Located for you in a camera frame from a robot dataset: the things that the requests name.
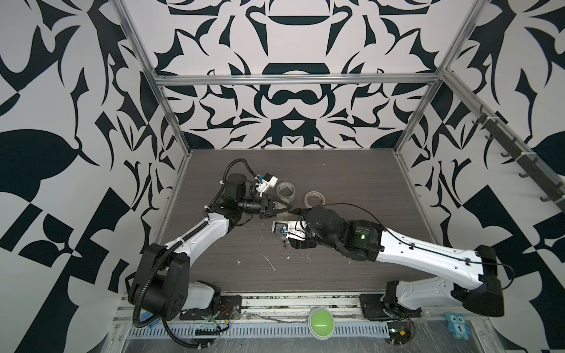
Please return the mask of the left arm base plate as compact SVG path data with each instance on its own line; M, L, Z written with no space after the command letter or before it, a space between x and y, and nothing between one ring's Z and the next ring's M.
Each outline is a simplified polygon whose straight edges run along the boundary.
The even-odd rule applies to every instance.
M206 309L184 310L180 314L180 319L184 321L206 320L207 318L230 319L241 313L241 306L242 296L221 295L220 297L215 297Z

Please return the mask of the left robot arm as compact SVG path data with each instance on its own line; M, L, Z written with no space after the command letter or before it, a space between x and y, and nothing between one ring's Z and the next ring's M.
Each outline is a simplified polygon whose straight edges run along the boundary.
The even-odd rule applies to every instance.
M291 210L290 204L269 193L277 183L276 176L270 174L258 175L252 181L242 174L231 174L223 179L201 222L167 244L145 248L128 292L136 328L157 319L170 321L188 310L216 315L220 289L203 281L190 281L191 266L236 228L244 214L269 219Z

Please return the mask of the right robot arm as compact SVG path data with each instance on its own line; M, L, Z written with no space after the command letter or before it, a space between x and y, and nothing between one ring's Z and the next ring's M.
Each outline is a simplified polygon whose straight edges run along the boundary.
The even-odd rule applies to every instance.
M461 305L487 317L505 314L502 263L493 248L454 249L408 237L377 221L343 219L323 206L301 209L297 220L274 222L272 232L295 249L327 247L352 261L391 263L428 273L430 278L392 280L366 317L419 316L424 307Z

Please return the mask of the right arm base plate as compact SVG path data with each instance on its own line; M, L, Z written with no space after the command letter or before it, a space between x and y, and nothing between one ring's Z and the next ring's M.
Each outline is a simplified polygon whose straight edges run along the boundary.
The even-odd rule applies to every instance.
M420 318L422 310L410 310L400 305L394 294L361 294L360 308L363 317L372 322L400 321Z

